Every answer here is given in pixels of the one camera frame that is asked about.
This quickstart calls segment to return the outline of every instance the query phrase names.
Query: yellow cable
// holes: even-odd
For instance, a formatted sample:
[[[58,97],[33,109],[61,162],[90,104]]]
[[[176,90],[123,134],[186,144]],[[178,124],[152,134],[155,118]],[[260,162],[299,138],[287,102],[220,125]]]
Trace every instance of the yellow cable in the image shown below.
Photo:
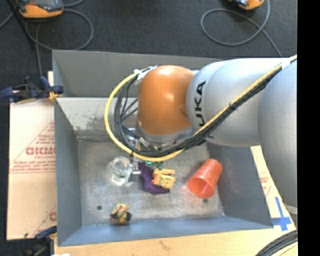
[[[297,59],[297,55],[293,56],[290,58],[290,61],[294,61]],[[282,68],[282,65],[279,64],[276,67],[274,67],[273,69],[271,69],[269,72],[267,72],[266,74],[264,74],[263,76],[261,76],[260,78],[258,78],[252,85],[250,85],[245,91],[243,91],[241,94],[239,94],[234,100],[231,101],[231,105],[236,102],[237,100],[239,100],[241,97],[243,97],[246,93],[248,93],[250,90],[252,90],[255,86],[257,86],[259,83],[261,83],[264,79],[266,79],[268,76],[272,75],[273,73],[277,72],[279,69]],[[108,120],[108,113],[109,113],[109,108],[112,102],[112,99],[115,97],[116,93],[120,90],[120,88],[122,86],[124,86],[127,82],[129,82],[131,79],[134,78],[134,76],[136,76],[136,73],[133,73],[131,75],[129,75],[127,78],[125,78],[122,82],[120,82],[115,88],[114,90],[111,92],[106,106],[105,106],[105,110],[104,110],[104,123],[105,123],[105,128],[107,133],[109,134],[110,138],[113,140],[113,142],[120,147],[122,150],[124,150],[125,152],[141,159],[141,160],[145,160],[145,161],[151,161],[151,162],[162,162],[162,161],[166,161],[169,160],[171,158],[174,158],[175,156],[179,155],[181,152],[184,151],[184,149],[175,151],[173,153],[170,153],[166,156],[160,156],[160,157],[148,157],[148,156],[144,156],[138,153],[133,152],[130,148],[126,147],[125,145],[123,145],[112,133],[110,125],[109,125],[109,120]],[[207,122],[206,124],[204,124],[199,130],[197,130],[192,136],[197,135],[199,132],[203,131],[206,127],[208,127],[212,122],[214,122],[218,117],[220,117],[228,108],[229,108],[229,104],[226,105],[218,114],[216,114],[213,118],[210,119],[209,122]]]

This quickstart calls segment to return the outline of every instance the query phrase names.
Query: clear glass object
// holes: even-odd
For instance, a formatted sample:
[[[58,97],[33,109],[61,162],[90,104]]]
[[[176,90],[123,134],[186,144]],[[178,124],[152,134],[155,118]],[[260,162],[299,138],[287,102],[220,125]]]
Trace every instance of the clear glass object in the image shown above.
[[[111,180],[122,186],[128,183],[129,177],[132,173],[132,164],[127,157],[117,156],[110,165],[111,168]]]

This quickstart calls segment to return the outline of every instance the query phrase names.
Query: clamp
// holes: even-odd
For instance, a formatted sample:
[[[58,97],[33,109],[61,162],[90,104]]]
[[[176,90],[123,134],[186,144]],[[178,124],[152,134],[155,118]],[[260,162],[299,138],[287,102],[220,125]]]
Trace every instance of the clamp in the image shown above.
[[[41,88],[35,86],[31,78],[27,76],[20,85],[1,90],[0,99],[9,103],[26,103],[37,99],[49,99],[53,102],[55,97],[60,97],[64,92],[62,85],[51,86],[44,76],[41,76],[39,80]]]

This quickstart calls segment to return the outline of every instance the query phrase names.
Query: orange device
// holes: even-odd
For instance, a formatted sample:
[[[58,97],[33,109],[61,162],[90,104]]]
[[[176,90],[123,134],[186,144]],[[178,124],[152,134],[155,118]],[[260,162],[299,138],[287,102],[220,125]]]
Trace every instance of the orange device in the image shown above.
[[[261,6],[265,0],[228,0],[228,1],[236,3],[240,8],[249,11]]]
[[[64,9],[62,0],[15,0],[19,13],[27,19],[59,16]]]

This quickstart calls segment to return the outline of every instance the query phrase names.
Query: yellow toy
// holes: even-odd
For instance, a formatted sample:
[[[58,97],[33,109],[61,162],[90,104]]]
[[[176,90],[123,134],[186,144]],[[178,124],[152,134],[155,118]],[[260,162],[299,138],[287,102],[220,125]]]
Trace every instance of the yellow toy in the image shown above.
[[[151,183],[161,186],[164,189],[172,189],[176,181],[176,178],[172,177],[172,175],[175,173],[176,171],[172,169],[159,170],[157,168],[152,173],[153,180],[151,180]]]
[[[110,219],[113,224],[125,224],[131,220],[132,214],[127,212],[130,206],[124,203],[117,203],[113,207]]]

